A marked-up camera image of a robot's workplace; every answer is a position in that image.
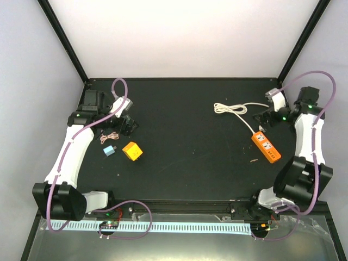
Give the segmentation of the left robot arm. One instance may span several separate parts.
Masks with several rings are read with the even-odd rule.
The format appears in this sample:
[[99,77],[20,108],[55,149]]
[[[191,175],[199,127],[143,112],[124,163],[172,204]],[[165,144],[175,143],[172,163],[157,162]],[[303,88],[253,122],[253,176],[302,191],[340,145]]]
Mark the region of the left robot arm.
[[32,194],[43,218],[80,221],[94,210],[105,217],[116,213],[117,204],[109,192],[77,189],[80,167],[97,132],[111,128],[130,135],[138,126],[126,113],[133,104],[129,98],[116,97],[112,104],[104,99],[101,91],[85,93],[82,104],[68,118],[66,137],[52,170],[44,182],[34,184]]

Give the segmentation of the black aluminium frame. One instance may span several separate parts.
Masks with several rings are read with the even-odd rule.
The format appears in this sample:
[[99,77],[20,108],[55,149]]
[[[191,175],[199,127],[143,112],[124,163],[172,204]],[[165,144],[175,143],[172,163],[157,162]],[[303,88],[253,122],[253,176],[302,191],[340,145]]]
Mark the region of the black aluminium frame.
[[[73,47],[71,46],[68,37],[66,36],[51,4],[49,1],[38,1],[41,9],[44,11],[45,16],[48,18],[51,27],[54,29],[55,33],[57,34],[59,40],[61,41],[63,47],[67,47],[66,52],[68,53],[69,58],[72,60],[74,67],[77,69],[77,72],[79,76],[82,78],[84,87],[83,92],[80,97],[79,105],[82,104],[82,101],[85,97],[85,93],[89,90],[103,90],[106,91],[107,84],[111,84],[112,78],[89,78],[87,77],[87,74],[85,73],[84,69],[82,69],[82,65],[80,61],[77,58],[77,55],[75,54],[75,51],[73,51]],[[207,91],[206,94],[213,94],[213,87],[220,88],[221,90],[227,90],[227,87],[230,86],[234,90],[235,93],[237,93],[236,88],[241,88],[241,97],[246,97],[248,91],[256,91],[256,94],[254,95],[256,98],[261,98],[261,91],[266,90],[267,88],[280,88],[282,87],[282,82],[278,80],[278,78],[127,78],[126,79],[129,84],[132,84],[131,87],[134,87],[138,94],[144,94],[145,98],[148,98],[150,101],[151,94],[154,94],[155,90],[167,90],[169,91],[169,95],[173,95],[175,93],[175,90],[184,90],[187,88],[187,94],[186,95],[195,95],[198,93],[198,87],[202,87],[203,91]],[[198,124],[199,120],[194,120],[193,116],[188,116],[187,113],[183,113],[182,116],[179,114],[179,123],[182,123],[181,120],[183,119],[189,119],[189,123]],[[151,134],[159,134],[160,127],[164,127],[164,123],[160,123],[160,116],[155,116],[154,124],[149,125],[149,127],[154,127],[154,132],[150,132]],[[147,123],[150,123],[149,120],[145,120],[145,123],[140,123],[140,127],[145,128],[145,130],[150,130]],[[242,175],[246,175],[245,177],[241,178],[241,184],[245,186],[245,191],[242,190],[242,187],[232,189],[232,187],[227,187],[222,190],[222,192],[235,192],[233,196],[237,200],[237,196],[242,196],[241,201],[244,200],[245,202],[250,201],[248,198],[243,199],[243,196],[250,196],[251,192],[255,192],[256,189],[252,189],[251,183],[246,183],[246,178],[251,178],[251,181],[256,181],[256,174],[252,173],[251,170],[248,171],[241,171],[241,168],[237,168],[237,163],[223,163],[222,170],[227,170],[227,167],[236,167],[237,171],[240,171]],[[231,177],[232,175],[228,176],[227,172],[223,173],[222,178],[213,178],[212,185],[209,185],[207,182],[203,183],[200,182],[199,185],[203,186],[203,192],[198,193],[198,187],[194,187],[193,189],[189,189],[188,192],[192,192],[191,194],[184,194],[184,196],[179,197],[179,193],[175,192],[173,195],[170,195],[169,192],[165,192],[163,195],[160,195],[160,187],[159,185],[155,185],[154,189],[152,189],[155,193],[154,196],[150,197],[150,192],[145,192],[145,189],[140,189],[140,185],[136,185],[136,179],[131,178],[130,179],[130,187],[128,185],[126,186],[126,183],[121,183],[121,188],[125,188],[125,191],[118,189],[116,192],[121,192],[121,196],[117,198],[117,200],[125,199],[126,196],[135,196],[135,190],[140,189],[141,192],[138,196],[135,198],[147,200],[146,203],[149,203],[151,207],[154,207],[151,210],[158,210],[158,211],[164,211],[164,214],[179,214],[179,212],[175,213],[175,211],[179,210],[225,210],[225,209],[218,209],[218,206],[224,206],[227,207],[227,210],[231,210],[229,207],[230,205],[227,205],[227,197],[226,198],[217,198],[217,192],[214,194],[214,191],[209,191],[208,189],[212,189],[213,185],[217,185],[217,188],[222,189],[222,181],[227,180],[227,177]],[[86,175],[82,174],[82,189],[86,189],[87,187],[87,181],[92,182],[92,172],[88,170],[86,172]],[[323,215],[326,218],[326,222],[328,224],[329,234],[333,237],[333,246],[335,248],[335,253],[338,256],[338,260],[347,260],[346,255],[344,253],[341,241],[339,239],[339,235],[337,232],[337,229],[335,227],[331,212],[329,210],[327,202],[319,201],[317,207],[314,207],[314,214],[311,215]],[[29,260],[30,258],[34,258],[34,241],[36,240],[36,236],[38,235],[38,229],[39,229],[39,216],[41,217],[41,214],[39,214],[39,211],[37,212],[32,228],[30,230],[30,234],[27,240],[27,243],[25,245],[22,257],[20,260]]]

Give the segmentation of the light blue plug adapter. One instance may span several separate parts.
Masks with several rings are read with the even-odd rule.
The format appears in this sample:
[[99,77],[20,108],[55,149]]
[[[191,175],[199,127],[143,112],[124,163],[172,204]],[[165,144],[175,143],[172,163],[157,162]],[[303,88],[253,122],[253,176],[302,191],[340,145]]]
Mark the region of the light blue plug adapter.
[[103,152],[104,152],[104,154],[105,154],[107,157],[109,157],[109,156],[113,155],[113,154],[116,152],[116,149],[117,149],[116,146],[110,145],[110,146],[108,146],[108,147],[105,147],[105,148],[103,149]]

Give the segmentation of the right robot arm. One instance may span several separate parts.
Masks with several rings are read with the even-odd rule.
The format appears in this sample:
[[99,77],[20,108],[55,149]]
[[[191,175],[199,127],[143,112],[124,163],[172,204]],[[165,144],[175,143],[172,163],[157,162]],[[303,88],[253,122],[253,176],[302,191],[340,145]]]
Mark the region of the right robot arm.
[[260,124],[274,126],[280,122],[291,124],[296,134],[295,153],[277,175],[274,185],[257,193],[257,200],[247,205],[248,215],[260,219],[267,209],[285,211],[296,204],[307,204],[302,212],[309,214],[333,176],[326,166],[321,149],[321,130],[325,114],[318,107],[319,89],[302,87],[294,108],[290,108],[283,94],[276,88],[266,93],[272,107],[256,114]]

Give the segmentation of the white three-pin plug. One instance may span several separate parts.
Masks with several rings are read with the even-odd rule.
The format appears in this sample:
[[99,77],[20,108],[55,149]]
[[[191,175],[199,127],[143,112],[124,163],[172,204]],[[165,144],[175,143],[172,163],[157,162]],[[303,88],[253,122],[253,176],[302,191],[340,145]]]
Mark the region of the white three-pin plug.
[[266,129],[265,128],[263,128],[261,125],[259,125],[259,131],[261,131],[261,132],[266,132]]

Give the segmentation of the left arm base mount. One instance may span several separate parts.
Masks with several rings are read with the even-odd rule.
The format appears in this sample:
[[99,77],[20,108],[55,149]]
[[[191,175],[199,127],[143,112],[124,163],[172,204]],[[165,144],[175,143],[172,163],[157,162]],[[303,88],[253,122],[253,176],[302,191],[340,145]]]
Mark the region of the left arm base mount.
[[104,209],[92,210],[90,214],[105,214],[108,218],[116,216],[121,218],[123,216],[122,205],[124,202],[119,202],[118,204],[106,207]]

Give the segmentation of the orange power strip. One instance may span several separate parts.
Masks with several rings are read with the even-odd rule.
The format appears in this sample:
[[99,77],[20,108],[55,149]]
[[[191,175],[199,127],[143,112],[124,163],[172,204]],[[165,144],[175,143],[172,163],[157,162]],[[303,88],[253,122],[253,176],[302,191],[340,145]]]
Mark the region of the orange power strip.
[[275,149],[264,133],[261,131],[255,132],[251,139],[271,164],[281,159],[281,154]]

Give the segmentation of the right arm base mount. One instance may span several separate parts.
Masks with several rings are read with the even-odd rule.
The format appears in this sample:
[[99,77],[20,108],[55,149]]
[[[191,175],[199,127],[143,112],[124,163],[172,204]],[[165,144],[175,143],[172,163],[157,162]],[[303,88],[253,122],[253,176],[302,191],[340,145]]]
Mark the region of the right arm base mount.
[[272,210],[249,200],[230,201],[227,211],[232,218],[245,221],[268,221],[271,216],[277,217]]

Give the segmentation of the yellow cube socket adapter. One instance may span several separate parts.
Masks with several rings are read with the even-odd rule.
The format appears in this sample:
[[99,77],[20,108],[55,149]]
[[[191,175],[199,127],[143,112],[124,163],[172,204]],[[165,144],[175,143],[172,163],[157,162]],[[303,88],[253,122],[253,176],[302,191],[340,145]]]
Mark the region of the yellow cube socket adapter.
[[136,161],[143,154],[142,149],[135,142],[129,142],[123,149],[123,153],[131,160]]

